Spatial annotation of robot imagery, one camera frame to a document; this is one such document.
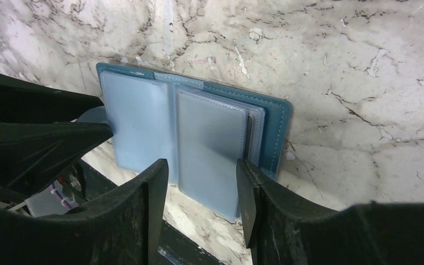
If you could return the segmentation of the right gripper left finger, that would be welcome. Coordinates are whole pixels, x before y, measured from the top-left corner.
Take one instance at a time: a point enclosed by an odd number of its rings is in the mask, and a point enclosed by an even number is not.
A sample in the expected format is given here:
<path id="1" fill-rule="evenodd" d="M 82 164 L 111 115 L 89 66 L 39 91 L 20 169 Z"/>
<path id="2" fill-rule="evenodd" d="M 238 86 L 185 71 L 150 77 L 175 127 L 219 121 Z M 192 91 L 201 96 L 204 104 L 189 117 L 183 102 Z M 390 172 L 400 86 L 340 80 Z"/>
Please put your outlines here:
<path id="1" fill-rule="evenodd" d="M 0 209 L 0 264 L 156 264 L 167 182 L 162 158 L 63 215 Z"/>

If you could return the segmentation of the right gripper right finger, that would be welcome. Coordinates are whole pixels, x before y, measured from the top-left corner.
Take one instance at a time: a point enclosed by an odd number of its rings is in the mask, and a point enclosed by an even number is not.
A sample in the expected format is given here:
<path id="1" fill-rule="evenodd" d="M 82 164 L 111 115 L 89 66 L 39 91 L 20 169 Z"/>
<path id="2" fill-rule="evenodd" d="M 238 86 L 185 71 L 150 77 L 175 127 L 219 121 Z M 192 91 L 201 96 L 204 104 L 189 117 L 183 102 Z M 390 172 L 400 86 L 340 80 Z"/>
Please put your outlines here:
<path id="1" fill-rule="evenodd" d="M 424 203 L 311 202 L 248 160 L 236 166 L 245 244 L 254 264 L 424 264 Z"/>

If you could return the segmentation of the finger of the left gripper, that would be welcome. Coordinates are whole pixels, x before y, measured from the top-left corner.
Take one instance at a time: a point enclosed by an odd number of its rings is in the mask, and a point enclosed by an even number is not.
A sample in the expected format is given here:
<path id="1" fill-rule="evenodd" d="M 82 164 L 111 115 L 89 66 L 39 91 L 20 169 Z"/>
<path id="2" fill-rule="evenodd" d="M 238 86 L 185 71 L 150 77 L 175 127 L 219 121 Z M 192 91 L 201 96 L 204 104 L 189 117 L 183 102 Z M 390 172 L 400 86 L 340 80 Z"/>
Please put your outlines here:
<path id="1" fill-rule="evenodd" d="M 0 123 L 0 200 L 18 203 L 43 191 L 112 136 L 105 123 Z"/>
<path id="2" fill-rule="evenodd" d="M 102 105 L 96 96 L 49 88 L 0 74 L 0 122 L 3 123 L 73 121 Z"/>

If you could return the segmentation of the blue card holder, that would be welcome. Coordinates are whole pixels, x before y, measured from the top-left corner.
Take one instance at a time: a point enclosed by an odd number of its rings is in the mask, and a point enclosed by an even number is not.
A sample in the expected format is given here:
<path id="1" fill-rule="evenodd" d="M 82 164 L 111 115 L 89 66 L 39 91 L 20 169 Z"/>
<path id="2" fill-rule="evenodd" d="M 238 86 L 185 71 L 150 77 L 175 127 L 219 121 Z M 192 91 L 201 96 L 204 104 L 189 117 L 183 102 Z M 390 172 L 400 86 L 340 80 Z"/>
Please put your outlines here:
<path id="1" fill-rule="evenodd" d="M 104 103 L 80 121 L 110 126 L 118 167 L 139 173 L 164 158 L 170 183 L 234 221 L 250 114 L 248 160 L 275 179 L 292 114 L 287 100 L 146 68 L 98 63 L 96 70 Z"/>

